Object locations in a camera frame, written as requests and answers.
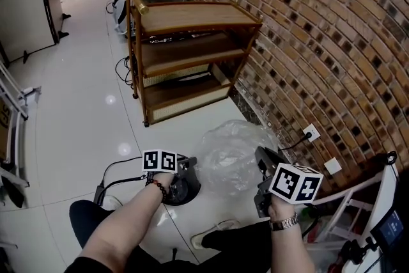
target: wooden shelf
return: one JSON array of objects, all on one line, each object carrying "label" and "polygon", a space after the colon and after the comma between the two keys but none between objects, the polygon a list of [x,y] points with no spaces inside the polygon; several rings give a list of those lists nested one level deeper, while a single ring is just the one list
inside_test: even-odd
[{"label": "wooden shelf", "polygon": [[187,81],[166,81],[144,89],[146,107],[164,107],[229,85],[222,85],[212,74]]},{"label": "wooden shelf", "polygon": [[225,33],[166,43],[142,44],[143,74],[153,77],[241,56],[246,52]]},{"label": "wooden shelf", "polygon": [[146,36],[183,31],[206,31],[230,27],[260,27],[249,14],[230,3],[161,3],[150,4],[141,17]]}]

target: silver watch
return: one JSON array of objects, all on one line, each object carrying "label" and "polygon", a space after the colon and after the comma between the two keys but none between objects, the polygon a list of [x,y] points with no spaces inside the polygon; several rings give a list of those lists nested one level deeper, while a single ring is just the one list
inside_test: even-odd
[{"label": "silver watch", "polygon": [[297,213],[294,214],[294,216],[291,216],[289,219],[285,219],[283,221],[275,221],[272,222],[270,221],[270,228],[272,231],[280,231],[280,230],[285,230],[288,229],[296,224],[298,224],[298,215]]}]

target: brick wall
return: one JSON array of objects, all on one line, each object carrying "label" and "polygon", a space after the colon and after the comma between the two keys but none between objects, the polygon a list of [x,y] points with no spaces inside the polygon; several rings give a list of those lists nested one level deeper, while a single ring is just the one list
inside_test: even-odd
[{"label": "brick wall", "polygon": [[409,0],[238,3],[263,17],[240,82],[283,144],[315,124],[321,137],[292,156],[325,174],[325,194],[356,182],[376,153],[396,150],[409,166]]}]

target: person's foot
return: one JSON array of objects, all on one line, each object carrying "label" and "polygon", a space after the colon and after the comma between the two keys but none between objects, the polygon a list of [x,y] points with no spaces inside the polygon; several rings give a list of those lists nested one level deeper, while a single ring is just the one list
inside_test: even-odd
[{"label": "person's foot", "polygon": [[102,208],[104,210],[117,210],[119,207],[122,206],[122,203],[116,199],[114,196],[105,196],[104,202],[102,203]]},{"label": "person's foot", "polygon": [[205,236],[209,233],[214,231],[225,231],[225,230],[232,230],[240,228],[240,222],[236,221],[235,219],[228,219],[226,221],[218,223],[214,228],[211,228],[205,232],[199,233],[198,235],[194,235],[190,238],[190,243],[194,249],[204,249],[202,246],[202,241]]}]

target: white tile floor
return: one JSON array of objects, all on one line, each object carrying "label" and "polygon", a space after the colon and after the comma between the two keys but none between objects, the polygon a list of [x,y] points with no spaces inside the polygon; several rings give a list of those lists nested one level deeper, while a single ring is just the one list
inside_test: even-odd
[{"label": "white tile floor", "polygon": [[[72,15],[63,26],[70,36],[31,55],[25,65],[18,61],[10,67],[22,86],[42,86],[43,91],[25,125],[24,176],[31,184],[25,190],[26,204],[20,210],[9,201],[0,206],[0,240],[19,246],[7,250],[16,273],[62,272],[71,264],[81,249],[69,206],[93,199],[108,164],[152,148],[193,155],[206,131],[226,120],[244,119],[226,99],[144,128],[139,101],[114,72],[117,60],[127,55],[127,45],[114,32],[113,19],[105,12],[107,1],[63,0],[63,11]],[[107,181],[140,172],[139,161],[127,162],[112,168]],[[143,185],[125,183],[109,193],[126,202]],[[202,189],[187,205],[161,205],[142,246],[162,262],[171,259],[174,247],[178,259],[206,260],[215,252],[193,251],[190,237],[224,219],[256,222],[254,195],[250,191],[225,201]]]}]

